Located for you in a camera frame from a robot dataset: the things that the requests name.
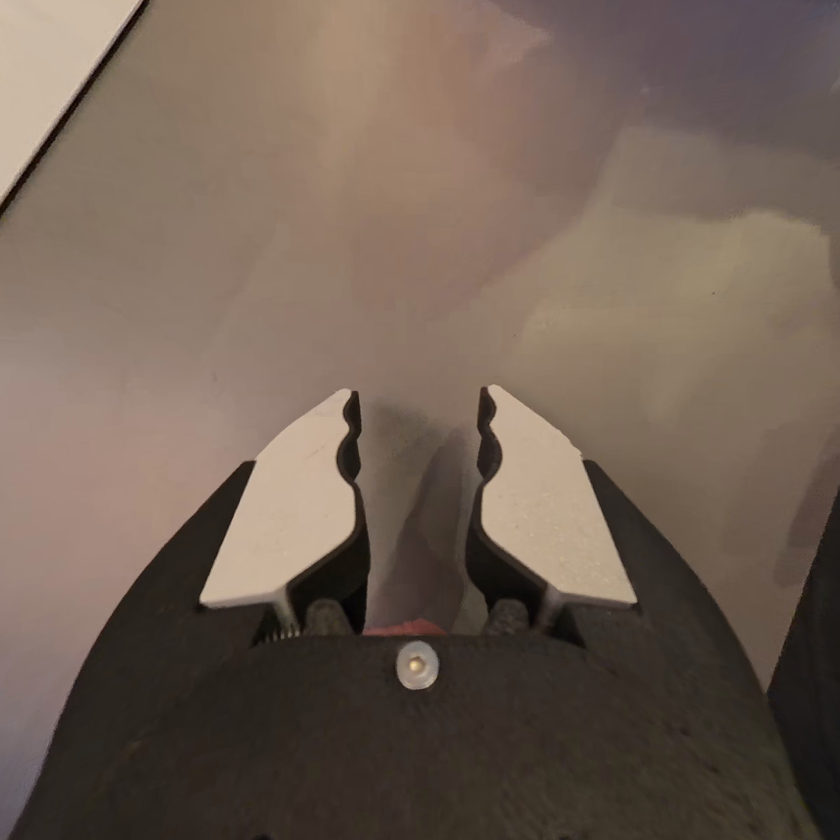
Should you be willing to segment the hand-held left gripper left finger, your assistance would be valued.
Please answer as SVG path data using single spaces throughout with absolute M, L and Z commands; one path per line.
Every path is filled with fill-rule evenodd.
M 356 482 L 360 436 L 359 394 L 343 388 L 259 452 L 201 606 L 267 604 L 282 630 L 295 634 L 313 603 L 331 600 L 352 632 L 363 632 L 371 549 Z

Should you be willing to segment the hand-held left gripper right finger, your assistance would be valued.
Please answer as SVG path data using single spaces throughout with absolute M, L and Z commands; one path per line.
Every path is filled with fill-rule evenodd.
M 568 606 L 633 610 L 638 599 L 581 451 L 500 385 L 481 388 L 479 484 L 465 568 L 498 605 L 549 631 Z

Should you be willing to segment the white lamp base plate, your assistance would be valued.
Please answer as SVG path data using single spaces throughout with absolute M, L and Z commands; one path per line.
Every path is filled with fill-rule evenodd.
M 1 212 L 147 1 L 1 2 Z

